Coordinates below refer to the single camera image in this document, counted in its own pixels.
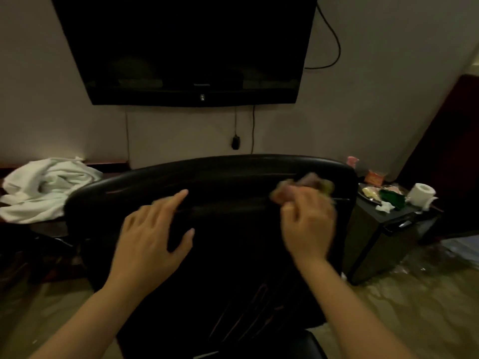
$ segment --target white towel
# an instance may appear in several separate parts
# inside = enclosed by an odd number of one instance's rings
[[[75,159],[52,157],[32,161],[3,181],[8,193],[0,202],[0,217],[9,223],[28,224],[63,216],[68,196],[80,187],[98,181],[102,173]]]

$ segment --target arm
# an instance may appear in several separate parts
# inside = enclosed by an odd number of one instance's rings
[[[30,359],[101,358],[140,302],[176,271],[193,246],[195,231],[167,251],[170,224],[183,190],[129,215],[122,227],[112,268],[104,287]]]
[[[283,240],[321,306],[348,359],[417,358],[364,306],[326,260],[334,235],[331,200],[308,187],[293,187],[295,202],[281,209]]]

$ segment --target black office chair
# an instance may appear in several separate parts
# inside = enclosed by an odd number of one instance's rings
[[[268,194],[314,171],[336,185],[336,237],[329,261],[341,271],[356,174],[304,156],[207,157],[133,170],[73,193],[69,234],[93,289],[105,283],[123,219],[141,205],[190,193],[171,225],[169,249],[191,227],[194,247],[180,268],[143,300],[118,333],[125,358],[325,358],[305,329],[324,316],[284,248],[279,207]]]

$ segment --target wall-mounted tv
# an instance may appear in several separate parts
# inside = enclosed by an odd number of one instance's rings
[[[295,103],[316,0],[52,0],[93,104]]]

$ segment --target toilet paper roll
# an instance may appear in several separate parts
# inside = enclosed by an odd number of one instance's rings
[[[409,203],[417,207],[425,207],[434,197],[436,191],[426,184],[416,183],[408,194]]]

